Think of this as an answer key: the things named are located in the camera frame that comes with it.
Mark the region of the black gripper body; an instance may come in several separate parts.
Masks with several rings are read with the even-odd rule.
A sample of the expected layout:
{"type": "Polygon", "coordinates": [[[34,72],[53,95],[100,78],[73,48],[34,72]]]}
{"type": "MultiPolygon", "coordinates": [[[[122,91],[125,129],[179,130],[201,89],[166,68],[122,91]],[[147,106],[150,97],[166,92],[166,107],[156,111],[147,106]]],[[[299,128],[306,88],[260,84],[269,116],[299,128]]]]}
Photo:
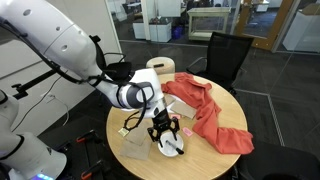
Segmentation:
{"type": "Polygon", "coordinates": [[[161,111],[153,119],[153,128],[157,131],[163,132],[169,129],[171,125],[171,119],[166,109],[161,111]]]}

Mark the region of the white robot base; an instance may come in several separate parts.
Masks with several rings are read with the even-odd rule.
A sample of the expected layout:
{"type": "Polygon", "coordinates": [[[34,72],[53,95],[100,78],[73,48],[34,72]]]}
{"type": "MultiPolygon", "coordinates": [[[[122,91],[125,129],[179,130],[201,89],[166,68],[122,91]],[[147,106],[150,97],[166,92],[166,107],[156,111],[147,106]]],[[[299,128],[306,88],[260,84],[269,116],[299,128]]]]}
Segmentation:
{"type": "Polygon", "coordinates": [[[10,167],[7,179],[57,180],[66,166],[66,155],[30,132],[12,132],[18,111],[18,100],[0,91],[0,163],[10,167]]]}

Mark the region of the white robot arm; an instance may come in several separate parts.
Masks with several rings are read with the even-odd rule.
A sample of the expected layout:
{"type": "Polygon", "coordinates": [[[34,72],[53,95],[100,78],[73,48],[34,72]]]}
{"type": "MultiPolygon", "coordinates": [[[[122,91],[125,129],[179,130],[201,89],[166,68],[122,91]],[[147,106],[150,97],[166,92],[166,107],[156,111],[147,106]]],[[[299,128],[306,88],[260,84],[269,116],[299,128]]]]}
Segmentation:
{"type": "Polygon", "coordinates": [[[65,79],[88,83],[105,94],[113,106],[137,109],[140,118],[150,118],[151,139],[180,130],[170,118],[158,75],[152,68],[140,69],[128,81],[110,78],[97,65],[104,54],[97,41],[47,0],[0,0],[1,26],[30,47],[65,79]]]}

